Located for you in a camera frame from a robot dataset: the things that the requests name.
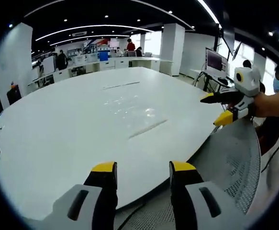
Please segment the person's right hand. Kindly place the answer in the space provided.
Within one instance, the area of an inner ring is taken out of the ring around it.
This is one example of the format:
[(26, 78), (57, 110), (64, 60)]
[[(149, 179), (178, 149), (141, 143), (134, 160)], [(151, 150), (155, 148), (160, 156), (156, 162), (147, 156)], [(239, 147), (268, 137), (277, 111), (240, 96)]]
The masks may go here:
[(270, 117), (273, 116), (273, 96), (265, 95), (260, 92), (254, 97), (254, 111), (255, 117)]

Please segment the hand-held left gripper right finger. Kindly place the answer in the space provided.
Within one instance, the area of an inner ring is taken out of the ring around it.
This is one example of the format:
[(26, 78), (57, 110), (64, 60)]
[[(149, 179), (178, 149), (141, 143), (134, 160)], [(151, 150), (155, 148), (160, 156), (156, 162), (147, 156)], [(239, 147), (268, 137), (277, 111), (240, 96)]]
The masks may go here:
[(170, 161), (170, 190), (177, 230), (241, 230), (242, 212), (234, 200), (196, 168)]

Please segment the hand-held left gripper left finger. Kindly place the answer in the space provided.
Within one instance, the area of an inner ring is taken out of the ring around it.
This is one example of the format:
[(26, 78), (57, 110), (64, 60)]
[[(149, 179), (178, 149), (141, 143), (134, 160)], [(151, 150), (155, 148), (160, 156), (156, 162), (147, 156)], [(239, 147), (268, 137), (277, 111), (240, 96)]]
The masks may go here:
[(112, 230), (118, 204), (117, 163), (94, 166), (84, 184), (77, 184), (53, 205), (49, 230)]

